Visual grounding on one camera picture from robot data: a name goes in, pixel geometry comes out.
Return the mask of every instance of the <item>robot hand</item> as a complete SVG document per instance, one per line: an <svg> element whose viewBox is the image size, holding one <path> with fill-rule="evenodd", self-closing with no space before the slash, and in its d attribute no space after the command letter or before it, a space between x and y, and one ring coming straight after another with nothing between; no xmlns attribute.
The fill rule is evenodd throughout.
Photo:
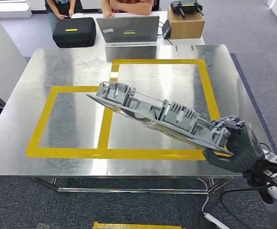
<svg viewBox="0 0 277 229"><path fill-rule="evenodd" d="M241 119L238 117L229 119L229 123L225 122L225 120L222 122L222 125L231 133L226 147L229 151L234 153L234 156L219 156L211 149L205 149L203 151L204 157L212 165L235 173L244 173L253 168L256 161L260 160L263 156L263 149L252 131L251 124L244 123L238 130L231 128L231 124L235 126L239 122Z"/></svg>

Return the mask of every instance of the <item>floor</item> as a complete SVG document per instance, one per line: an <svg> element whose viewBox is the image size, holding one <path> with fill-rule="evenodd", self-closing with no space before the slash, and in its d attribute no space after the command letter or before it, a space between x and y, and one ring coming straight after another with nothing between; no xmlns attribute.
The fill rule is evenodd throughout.
<svg viewBox="0 0 277 229"><path fill-rule="evenodd" d="M166 9L170 0L161 0ZM206 44L225 44L235 53L277 147L277 18L266 0L204 0ZM2 19L2 24L25 57L38 48L56 48L46 15ZM77 186L201 187L194 179L73 180ZM246 186L237 179L227 188ZM242 228L212 196L207 210L230 228ZM179 225L198 228L204 197L147 194L55 195L27 180L0 178L0 228L92 228L94 221ZM255 192L231 194L227 205L252 228L270 228ZM213 228L204 220L201 228Z"/></svg>

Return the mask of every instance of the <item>yellow tape rectangle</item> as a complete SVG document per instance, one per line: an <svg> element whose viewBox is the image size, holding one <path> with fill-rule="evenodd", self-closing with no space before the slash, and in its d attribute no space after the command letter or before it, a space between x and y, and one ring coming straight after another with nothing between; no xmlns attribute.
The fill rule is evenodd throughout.
<svg viewBox="0 0 277 229"><path fill-rule="evenodd" d="M144 225L144 224L117 224L94 222L92 229L181 229L179 226Z"/></svg>
<svg viewBox="0 0 277 229"><path fill-rule="evenodd" d="M117 73L120 64L196 64L205 95L210 118L218 119L218 111L206 64L204 60L114 60L112 73ZM111 81L117 81L117 78L111 78ZM43 111L39 117L33 134L26 148L26 154L29 157L45 158L105 158L105 159L145 159L145 160L205 160L200 149L108 149L110 129L112 122L112 111L104 108L100 130L99 140L96 149L83 148L58 148L58 147L39 147L39 143L45 128L48 119L58 93L75 92L96 92L98 86L53 86L49 92Z"/></svg>

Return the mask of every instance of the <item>laptop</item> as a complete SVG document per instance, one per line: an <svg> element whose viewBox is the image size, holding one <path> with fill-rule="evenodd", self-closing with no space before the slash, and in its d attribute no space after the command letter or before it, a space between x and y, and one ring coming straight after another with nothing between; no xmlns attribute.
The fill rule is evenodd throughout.
<svg viewBox="0 0 277 229"><path fill-rule="evenodd" d="M160 16L96 18L107 43L155 42Z"/></svg>

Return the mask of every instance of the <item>table leg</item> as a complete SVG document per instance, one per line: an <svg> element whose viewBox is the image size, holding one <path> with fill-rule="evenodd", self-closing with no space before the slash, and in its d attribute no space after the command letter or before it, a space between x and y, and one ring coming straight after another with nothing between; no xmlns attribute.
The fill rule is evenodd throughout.
<svg viewBox="0 0 277 229"><path fill-rule="evenodd" d="M58 187L57 178L53 178L52 183L42 178L29 178L30 180L45 187L47 189L66 195L69 192L84 192L84 193L161 193L161 194L200 194L209 195L216 192L229 182L232 178L222 179L214 184L213 179L210 178L210 188L207 189L165 189L165 188L135 188L135 189L118 189L118 188L78 188L78 187Z"/></svg>
<svg viewBox="0 0 277 229"><path fill-rule="evenodd" d="M58 193L59 195L62 195L62 196L67 195L67 193L61 193L61 192L58 191L59 188L55 185L55 183L57 181L56 178L54 178L52 180L52 183L48 182L48 181L42 179L42 178L35 178L35 177L33 177L33 178L28 178L28 179L32 181L32 182L34 182L36 184L41 185L42 187L54 191L54 192Z"/></svg>
<svg viewBox="0 0 277 229"><path fill-rule="evenodd" d="M222 187L228 184L229 182L230 182L232 180L233 180L233 178L219 180L219 181L216 182L216 184L214 184L214 185L211 186L210 188L209 188L208 193L211 194L211 193L216 192L216 191L219 190L219 188L222 188Z"/></svg>

